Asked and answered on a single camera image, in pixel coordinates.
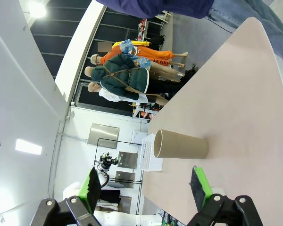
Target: dark green jacket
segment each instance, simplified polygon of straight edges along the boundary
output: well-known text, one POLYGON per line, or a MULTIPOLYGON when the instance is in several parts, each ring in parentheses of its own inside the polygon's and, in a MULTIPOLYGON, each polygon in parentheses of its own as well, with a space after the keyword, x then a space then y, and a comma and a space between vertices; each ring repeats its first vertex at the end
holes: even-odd
MULTIPOLYGON (((104 66, 111 72, 115 73, 123 69, 131 69, 135 68, 134 62, 131 58, 129 58, 125 54, 118 54, 112 59, 108 60, 104 66)), ((109 75, 109 73, 105 70, 103 66, 97 66, 92 70, 91 79, 92 81, 100 82, 101 86, 107 91, 129 99, 137 100, 139 95, 138 93, 130 92, 125 90, 126 86, 122 84, 120 81, 116 80, 113 77, 104 76, 109 75)), ((144 68, 134 69, 129 71, 124 71, 120 73, 116 73, 114 75, 118 79, 120 79, 125 84, 130 87, 140 91, 146 92, 149 83, 149 73, 144 68)))

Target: orange pants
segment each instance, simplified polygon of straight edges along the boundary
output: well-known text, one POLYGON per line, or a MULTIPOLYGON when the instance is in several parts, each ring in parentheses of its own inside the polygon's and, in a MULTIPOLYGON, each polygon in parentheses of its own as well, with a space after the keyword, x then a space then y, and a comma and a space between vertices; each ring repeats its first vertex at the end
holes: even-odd
POLYGON ((138 55, 139 57, 143 56, 150 61, 154 61, 163 66, 168 66, 170 63, 169 59, 172 59, 174 57, 174 54, 170 50, 157 51, 145 46, 138 46, 136 55, 138 55))

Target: navy blue sweater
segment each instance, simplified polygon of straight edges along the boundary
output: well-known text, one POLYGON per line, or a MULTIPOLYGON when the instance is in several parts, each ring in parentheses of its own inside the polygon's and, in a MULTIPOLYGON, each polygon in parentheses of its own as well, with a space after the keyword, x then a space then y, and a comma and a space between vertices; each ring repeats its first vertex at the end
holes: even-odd
POLYGON ((208 15, 214 0, 97 0, 120 13, 151 18, 163 10, 195 18, 208 15))

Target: yellow garment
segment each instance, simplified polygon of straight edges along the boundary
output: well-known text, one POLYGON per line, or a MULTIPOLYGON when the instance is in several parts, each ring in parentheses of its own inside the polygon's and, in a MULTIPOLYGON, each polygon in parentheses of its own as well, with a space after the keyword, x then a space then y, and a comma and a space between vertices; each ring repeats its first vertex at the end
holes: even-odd
MULTIPOLYGON (((114 48, 115 46, 118 46, 122 42, 123 41, 118 41, 118 42, 114 43, 112 48, 114 48)), ((134 46, 149 46, 150 45, 150 42, 148 42, 148 41, 131 41, 131 42, 134 46)))

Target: white crate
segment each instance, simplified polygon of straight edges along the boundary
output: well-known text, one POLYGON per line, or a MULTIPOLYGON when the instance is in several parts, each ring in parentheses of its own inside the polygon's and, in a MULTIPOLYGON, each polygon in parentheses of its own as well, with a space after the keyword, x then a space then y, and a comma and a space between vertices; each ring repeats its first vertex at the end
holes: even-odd
POLYGON ((155 134, 151 134, 144 138, 141 143, 141 160, 140 169, 144 171, 161 171, 162 158, 155 158, 154 156, 154 139, 155 134))

